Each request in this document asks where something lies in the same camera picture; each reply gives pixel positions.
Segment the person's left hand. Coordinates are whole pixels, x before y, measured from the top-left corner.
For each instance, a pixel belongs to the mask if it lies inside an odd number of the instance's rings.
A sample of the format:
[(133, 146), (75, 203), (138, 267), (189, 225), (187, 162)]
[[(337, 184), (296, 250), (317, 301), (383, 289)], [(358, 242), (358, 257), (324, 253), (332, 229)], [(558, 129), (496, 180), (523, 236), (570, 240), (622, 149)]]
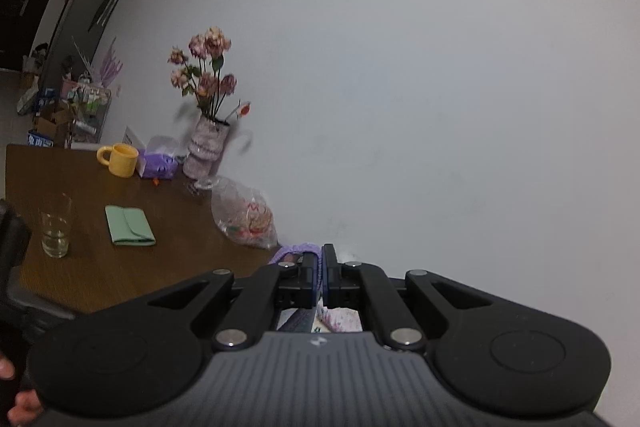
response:
[[(14, 364), (5, 355), (1, 355), (0, 365), (2, 383), (13, 381)], [(43, 412), (44, 408), (35, 390), (23, 390), (14, 393), (6, 418), (11, 426), (30, 426)]]

